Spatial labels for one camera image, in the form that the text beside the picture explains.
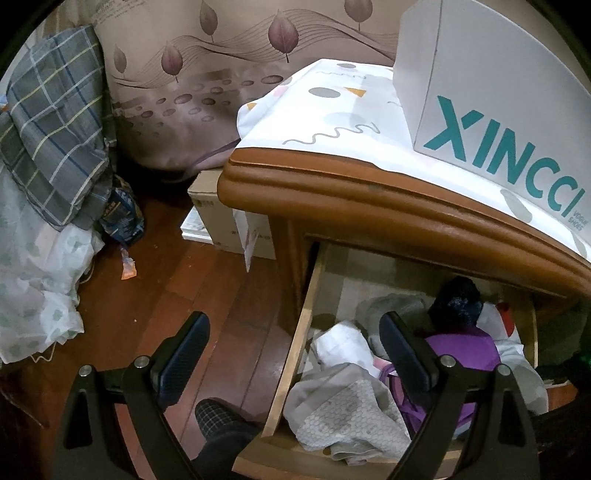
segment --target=metal screw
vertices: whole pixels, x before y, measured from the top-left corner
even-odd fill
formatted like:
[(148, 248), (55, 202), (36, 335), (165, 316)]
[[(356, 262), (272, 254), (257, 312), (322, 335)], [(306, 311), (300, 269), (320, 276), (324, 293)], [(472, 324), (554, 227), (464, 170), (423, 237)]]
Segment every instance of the metal screw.
[(144, 368), (148, 366), (149, 362), (149, 356), (142, 355), (134, 360), (134, 365), (136, 368)]
[(456, 359), (451, 355), (442, 355), (439, 361), (444, 367), (451, 368), (456, 366)]
[(92, 373), (92, 367), (90, 365), (84, 365), (83, 367), (80, 367), (80, 369), (78, 370), (78, 375), (80, 375), (81, 377), (88, 377), (88, 375), (90, 375)]
[(511, 375), (511, 368), (504, 364), (500, 364), (498, 367), (496, 367), (496, 371), (503, 375), (503, 377), (508, 377)]

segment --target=foot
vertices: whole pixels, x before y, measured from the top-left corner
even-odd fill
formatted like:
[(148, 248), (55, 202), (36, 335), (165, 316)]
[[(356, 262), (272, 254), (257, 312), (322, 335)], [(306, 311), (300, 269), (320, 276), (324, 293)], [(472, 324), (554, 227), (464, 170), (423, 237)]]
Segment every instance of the foot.
[(229, 423), (236, 421), (246, 423), (239, 414), (212, 398), (207, 398), (197, 403), (195, 406), (195, 418), (206, 440), (213, 438), (221, 427)]

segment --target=purple cloth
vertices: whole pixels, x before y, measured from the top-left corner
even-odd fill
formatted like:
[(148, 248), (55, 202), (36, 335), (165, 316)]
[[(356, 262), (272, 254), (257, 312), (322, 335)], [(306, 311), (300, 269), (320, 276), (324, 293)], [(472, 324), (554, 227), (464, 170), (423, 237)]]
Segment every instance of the purple cloth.
[[(490, 335), (477, 327), (467, 327), (462, 333), (441, 333), (427, 338), (427, 343), (438, 355), (451, 355), (466, 368), (492, 371), (501, 363), (501, 357), (496, 349), (495, 342)], [(390, 377), (390, 382), (384, 383), (390, 387), (396, 405), (402, 412), (407, 424), (417, 432), (427, 412), (410, 402), (402, 393), (400, 379)], [(462, 407), (458, 427), (471, 421), (476, 404), (467, 403)]]

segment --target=open drawer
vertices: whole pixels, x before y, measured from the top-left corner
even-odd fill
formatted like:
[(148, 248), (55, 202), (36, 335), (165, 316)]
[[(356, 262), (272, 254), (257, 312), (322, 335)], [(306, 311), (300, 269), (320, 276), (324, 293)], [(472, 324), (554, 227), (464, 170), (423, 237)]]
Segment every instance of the open drawer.
[[(283, 419), (285, 399), (299, 380), (309, 349), (310, 329), (327, 330), (335, 320), (356, 320), (372, 300), (391, 293), (421, 293), (435, 298), (454, 272), (366, 251), (323, 244), (320, 248), (277, 392), (262, 433), (238, 456), (235, 472), (259, 480), (383, 480), (395, 460), (378, 457), (362, 466), (336, 462), (323, 451), (306, 452)], [(473, 278), (483, 300), (506, 301), (525, 346), (537, 366), (537, 329), (530, 294), (516, 287)], [(462, 445), (453, 442), (437, 478), (452, 474)]]

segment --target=gray fabric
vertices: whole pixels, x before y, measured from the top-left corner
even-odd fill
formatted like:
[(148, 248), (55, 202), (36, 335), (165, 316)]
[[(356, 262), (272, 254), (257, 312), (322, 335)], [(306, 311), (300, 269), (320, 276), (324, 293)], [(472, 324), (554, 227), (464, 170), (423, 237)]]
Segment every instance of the gray fabric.
[(365, 318), (360, 323), (368, 333), (368, 343), (375, 355), (389, 360), (388, 354), (379, 339), (379, 321), (385, 313), (396, 312), (402, 321), (413, 331), (431, 332), (433, 325), (427, 307), (420, 295), (402, 295), (392, 293), (376, 299), (367, 309)]
[(0, 115), (0, 158), (58, 230), (91, 228), (111, 195), (116, 139), (104, 68), (92, 27), (46, 38), (15, 68)]
[(355, 364), (304, 375), (290, 390), (283, 415), (305, 450), (330, 447), (333, 460), (349, 465), (378, 455), (398, 460), (410, 444), (390, 391)]

